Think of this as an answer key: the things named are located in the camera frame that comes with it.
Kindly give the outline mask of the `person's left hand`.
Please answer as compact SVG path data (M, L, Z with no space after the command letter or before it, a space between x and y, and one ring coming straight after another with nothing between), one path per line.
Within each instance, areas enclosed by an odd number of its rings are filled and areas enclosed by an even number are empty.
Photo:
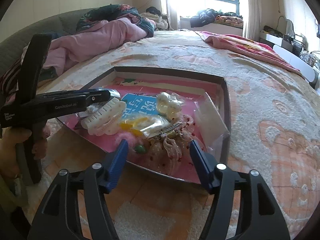
M5 179L22 176L28 185L39 182L40 160L46 156L49 136L47 126L35 135L28 129L6 128L1 138L1 176Z

